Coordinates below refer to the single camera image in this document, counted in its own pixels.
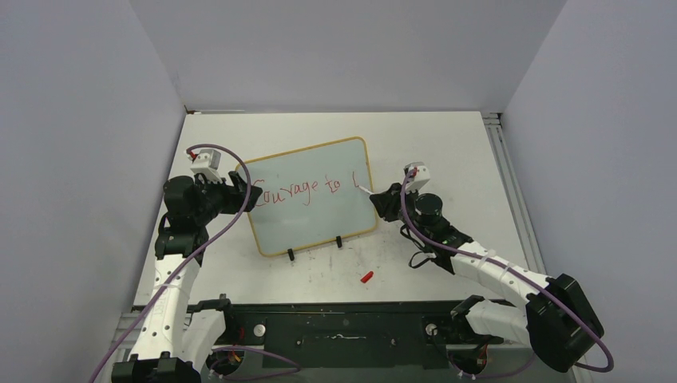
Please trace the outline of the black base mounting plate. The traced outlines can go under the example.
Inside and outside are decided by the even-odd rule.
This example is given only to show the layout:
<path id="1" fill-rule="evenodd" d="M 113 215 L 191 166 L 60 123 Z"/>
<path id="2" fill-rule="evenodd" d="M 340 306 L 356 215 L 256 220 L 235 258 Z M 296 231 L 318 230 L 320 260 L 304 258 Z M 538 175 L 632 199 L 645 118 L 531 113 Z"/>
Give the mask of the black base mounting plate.
<path id="1" fill-rule="evenodd" d="M 233 304 L 206 365 L 234 377 L 265 351 L 262 367 L 464 367 L 480 377 L 512 375 L 543 362 L 505 336 L 474 333 L 452 309 L 460 301 Z"/>

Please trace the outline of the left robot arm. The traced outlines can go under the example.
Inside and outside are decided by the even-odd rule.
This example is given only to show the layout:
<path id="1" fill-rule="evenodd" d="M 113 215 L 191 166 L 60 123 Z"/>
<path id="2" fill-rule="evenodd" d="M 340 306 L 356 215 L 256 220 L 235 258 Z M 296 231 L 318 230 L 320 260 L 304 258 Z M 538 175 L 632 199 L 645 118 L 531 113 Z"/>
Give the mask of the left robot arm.
<path id="1" fill-rule="evenodd" d="M 236 319 L 224 313 L 226 298 L 201 303 L 204 313 L 189 326 L 184 320 L 204 252 L 217 238 L 207 225 L 218 215 L 238 220 L 254 208 L 261 188 L 249 172 L 230 171 L 216 182 L 173 177 L 163 190 L 167 211 L 158 227 L 152 297 L 131 325 L 141 331 L 128 360 L 114 363 L 113 382 L 198 382 L 213 344 L 229 343 L 238 332 Z"/>

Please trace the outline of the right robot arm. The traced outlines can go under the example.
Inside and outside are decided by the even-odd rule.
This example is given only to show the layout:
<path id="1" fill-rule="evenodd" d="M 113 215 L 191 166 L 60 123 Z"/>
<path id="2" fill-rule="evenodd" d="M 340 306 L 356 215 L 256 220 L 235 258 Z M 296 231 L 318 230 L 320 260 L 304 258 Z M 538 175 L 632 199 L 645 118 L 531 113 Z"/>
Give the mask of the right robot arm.
<path id="1" fill-rule="evenodd" d="M 386 222 L 402 222 L 401 233 L 429 262 L 499 295 L 504 305 L 473 295 L 450 312 L 454 336 L 471 342 L 479 335 L 529 346 L 551 369 L 581 368 L 608 373 L 615 360 L 603 341 L 604 328 L 572 276 L 533 272 L 496 255 L 458 230 L 442 214 L 435 194 L 414 184 L 392 184 L 369 201 Z"/>

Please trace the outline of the aluminium frame rail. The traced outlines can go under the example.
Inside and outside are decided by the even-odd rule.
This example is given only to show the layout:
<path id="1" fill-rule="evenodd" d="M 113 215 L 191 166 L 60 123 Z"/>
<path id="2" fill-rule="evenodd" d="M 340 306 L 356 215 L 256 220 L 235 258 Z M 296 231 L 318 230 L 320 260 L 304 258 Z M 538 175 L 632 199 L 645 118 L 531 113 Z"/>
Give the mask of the aluminium frame rail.
<path id="1" fill-rule="evenodd" d="M 423 162 L 431 178 L 420 193 L 437 195 L 443 216 L 454 227 L 503 259 L 545 274 L 495 116 L 478 112 L 197 113 L 184 122 L 170 179 L 193 177 L 187 150 L 220 152 L 218 172 L 227 179 L 230 171 L 249 172 L 249 160 L 353 136 L 366 142 L 373 193 L 384 192 L 393 183 L 406 185 L 411 172 L 405 174 L 404 167 Z M 228 306 L 451 300 L 461 304 L 473 295 L 506 303 L 478 283 L 429 262 L 429 256 L 402 235 L 400 221 L 388 223 L 378 217 L 374 230 L 342 239 L 342 248 L 334 241 L 294 251 L 292 262 L 287 253 L 273 257 L 259 253 L 248 213 L 238 220 L 218 215 L 207 225 L 208 234 L 217 238 L 204 252 L 188 301 L 186 326 L 204 313 L 201 303 L 219 298 L 226 298 Z M 152 297 L 155 245 L 149 250 L 137 292 L 141 311 Z M 374 272 L 373 278 L 361 283 L 369 271 Z M 130 326 L 121 334 L 109 351 L 114 363 L 128 360 L 140 331 Z M 206 369 L 214 381 L 246 380 L 247 369 L 262 367 L 266 354 L 258 348 L 246 350 L 253 360 L 236 370 L 234 377 L 217 373 L 206 365 L 207 360 L 201 370 Z M 297 377 L 302 367 L 293 362 L 289 367 L 263 369 L 265 377 Z"/>

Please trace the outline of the red marker cap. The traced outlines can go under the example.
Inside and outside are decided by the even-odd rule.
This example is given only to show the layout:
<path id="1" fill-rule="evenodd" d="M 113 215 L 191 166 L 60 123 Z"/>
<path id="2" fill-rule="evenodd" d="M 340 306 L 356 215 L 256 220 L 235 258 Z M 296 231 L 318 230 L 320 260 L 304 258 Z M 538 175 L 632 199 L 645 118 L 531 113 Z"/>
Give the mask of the red marker cap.
<path id="1" fill-rule="evenodd" d="M 373 278 L 373 276 L 374 276 L 374 272 L 369 271 L 360 278 L 360 282 L 361 283 L 367 283 Z"/>

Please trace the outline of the red capped whiteboard marker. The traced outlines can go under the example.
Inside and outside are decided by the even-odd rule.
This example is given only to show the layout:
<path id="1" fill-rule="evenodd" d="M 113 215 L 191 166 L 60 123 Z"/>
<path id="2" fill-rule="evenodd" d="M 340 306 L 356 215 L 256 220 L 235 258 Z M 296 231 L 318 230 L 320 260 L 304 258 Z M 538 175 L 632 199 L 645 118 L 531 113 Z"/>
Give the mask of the red capped whiteboard marker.
<path id="1" fill-rule="evenodd" d="M 359 190 L 361 190 L 362 192 L 366 193 L 367 195 L 373 195 L 374 194 L 371 190 L 369 190 L 366 187 L 363 187 L 362 185 L 358 185 L 357 188 Z"/>

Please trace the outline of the yellow framed whiteboard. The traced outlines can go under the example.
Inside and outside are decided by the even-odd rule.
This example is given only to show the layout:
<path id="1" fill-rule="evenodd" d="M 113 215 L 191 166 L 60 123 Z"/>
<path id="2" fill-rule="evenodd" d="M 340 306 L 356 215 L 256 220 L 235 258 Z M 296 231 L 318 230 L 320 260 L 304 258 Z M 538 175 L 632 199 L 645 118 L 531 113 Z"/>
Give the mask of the yellow framed whiteboard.
<path id="1" fill-rule="evenodd" d="M 365 234 L 377 214 L 358 185 L 372 189 L 366 142 L 359 136 L 249 160 L 262 194 L 248 213 L 259 253 L 284 255 Z"/>

